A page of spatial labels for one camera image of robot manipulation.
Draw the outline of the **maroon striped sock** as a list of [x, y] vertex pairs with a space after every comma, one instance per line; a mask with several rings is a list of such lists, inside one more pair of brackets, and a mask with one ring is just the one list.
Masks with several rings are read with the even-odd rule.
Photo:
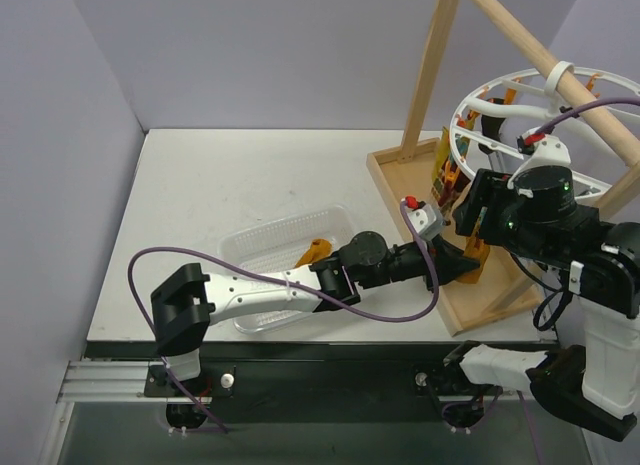
[[431, 179], [432, 196], [440, 211], [446, 215], [470, 183], [470, 179], [452, 158], [449, 130], [446, 127], [442, 128], [441, 137], [435, 148], [435, 162]]

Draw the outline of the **mustard sock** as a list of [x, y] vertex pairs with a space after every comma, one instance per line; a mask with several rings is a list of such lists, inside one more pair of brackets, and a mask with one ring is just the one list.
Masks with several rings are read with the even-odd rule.
[[470, 258], [477, 263], [477, 267], [457, 278], [457, 281], [464, 284], [476, 284], [483, 271], [485, 263], [489, 257], [491, 247], [477, 236], [469, 237], [466, 241], [463, 256]]
[[309, 248], [296, 262], [295, 268], [299, 268], [305, 265], [311, 265], [320, 260], [323, 260], [329, 257], [332, 251], [333, 246], [330, 241], [322, 238], [313, 239]]

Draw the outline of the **white round sock hanger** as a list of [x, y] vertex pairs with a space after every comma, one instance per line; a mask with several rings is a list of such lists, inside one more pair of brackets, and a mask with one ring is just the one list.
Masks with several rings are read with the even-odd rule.
[[612, 72], [576, 67], [570, 62], [561, 61], [554, 67], [551, 77], [541, 87], [528, 81], [540, 73], [526, 69], [495, 78], [469, 93], [458, 105], [449, 127], [451, 155], [461, 171], [472, 180], [476, 168], [467, 163], [467, 154], [472, 150], [475, 155], [484, 153], [487, 163], [495, 170], [504, 168], [504, 158], [509, 156], [523, 162], [524, 156], [513, 146], [491, 140], [481, 132], [483, 114], [509, 119], [531, 119], [541, 123], [562, 114], [568, 103], [555, 89], [562, 72], [570, 71], [577, 78], [587, 80], [585, 87], [591, 91], [597, 81], [639, 96], [639, 84], [629, 78]]

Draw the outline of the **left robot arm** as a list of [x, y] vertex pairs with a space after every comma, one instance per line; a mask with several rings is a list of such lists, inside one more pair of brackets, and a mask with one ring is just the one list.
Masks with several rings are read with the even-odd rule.
[[389, 247], [373, 231], [313, 264], [265, 275], [218, 275], [181, 266], [151, 294], [158, 353], [168, 385], [190, 396], [201, 388], [199, 349], [212, 324], [260, 313], [321, 313], [360, 302], [360, 290], [421, 277], [429, 290], [478, 270], [480, 263], [441, 236]]

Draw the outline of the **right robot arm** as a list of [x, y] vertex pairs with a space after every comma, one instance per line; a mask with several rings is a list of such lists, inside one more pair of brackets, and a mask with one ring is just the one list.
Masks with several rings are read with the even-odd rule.
[[601, 220], [574, 195], [569, 168], [477, 171], [455, 231], [557, 270], [563, 311], [577, 299], [584, 342], [546, 352], [475, 345], [443, 369], [446, 386], [528, 390], [558, 419], [621, 442], [639, 414], [639, 226]]

